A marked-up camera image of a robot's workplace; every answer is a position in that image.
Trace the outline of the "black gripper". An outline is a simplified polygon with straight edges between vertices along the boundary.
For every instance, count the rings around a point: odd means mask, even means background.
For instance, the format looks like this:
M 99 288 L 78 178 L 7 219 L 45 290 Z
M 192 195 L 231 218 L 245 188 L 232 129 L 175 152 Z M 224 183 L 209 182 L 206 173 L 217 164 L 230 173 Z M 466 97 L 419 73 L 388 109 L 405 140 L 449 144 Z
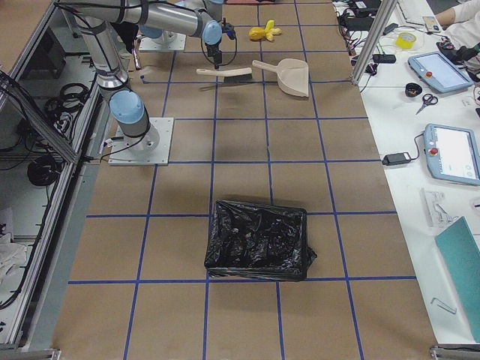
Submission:
M 220 63 L 223 62 L 223 53 L 220 49 L 223 35 L 236 42 L 235 27 L 226 20 L 209 21 L 204 28 L 204 44 L 206 45 L 204 56 L 208 62 L 214 63 L 214 68 L 219 68 Z

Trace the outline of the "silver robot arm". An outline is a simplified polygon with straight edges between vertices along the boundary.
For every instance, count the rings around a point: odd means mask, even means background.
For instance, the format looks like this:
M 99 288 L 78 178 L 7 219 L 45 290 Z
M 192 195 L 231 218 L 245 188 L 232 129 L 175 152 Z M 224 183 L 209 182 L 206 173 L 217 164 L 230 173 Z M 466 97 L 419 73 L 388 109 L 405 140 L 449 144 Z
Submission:
M 91 55 L 101 94 L 109 103 L 126 146 L 135 152 L 154 149 L 160 136 L 141 97 L 131 89 L 113 41 L 113 26 L 143 26 L 199 38 L 215 66 L 221 64 L 219 46 L 223 35 L 233 31 L 224 22 L 222 1 L 55 1 L 54 4 L 75 17 Z
M 160 28 L 152 28 L 145 25 L 140 25 L 139 30 L 144 37 L 150 38 L 158 44 L 168 44 L 177 38 L 177 34 L 175 32 Z

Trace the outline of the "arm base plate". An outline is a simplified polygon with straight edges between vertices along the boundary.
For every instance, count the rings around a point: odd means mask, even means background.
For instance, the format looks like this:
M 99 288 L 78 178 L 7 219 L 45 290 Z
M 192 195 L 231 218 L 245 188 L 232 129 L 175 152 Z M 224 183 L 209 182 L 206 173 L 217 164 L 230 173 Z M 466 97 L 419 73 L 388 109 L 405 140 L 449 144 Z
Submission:
M 186 35 L 165 31 L 158 38 L 142 36 L 139 42 L 139 51 L 144 53 L 160 53 L 183 51 Z
M 142 138 L 125 137 L 120 126 L 115 135 L 121 137 L 112 143 L 113 155 L 108 157 L 108 164 L 113 166 L 166 166 L 170 159 L 173 137 L 174 118 L 152 117 L 149 132 Z

